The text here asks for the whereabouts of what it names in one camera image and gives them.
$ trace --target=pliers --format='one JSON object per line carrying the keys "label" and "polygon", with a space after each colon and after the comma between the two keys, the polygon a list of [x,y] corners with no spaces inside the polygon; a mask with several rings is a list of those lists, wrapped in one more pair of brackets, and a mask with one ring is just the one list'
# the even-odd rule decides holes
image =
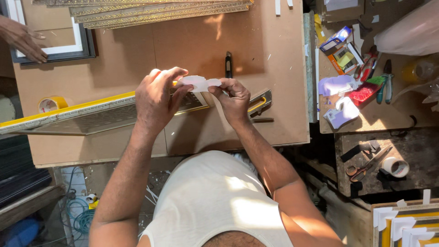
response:
{"label": "pliers", "polygon": [[382,87],[377,91],[377,103],[381,104],[381,102],[383,100],[384,87],[386,87],[385,102],[387,104],[390,104],[390,102],[392,101],[392,93],[393,93],[392,61],[390,59],[388,59],[385,62],[383,74],[381,75],[381,77],[384,78],[384,82],[383,82]]}

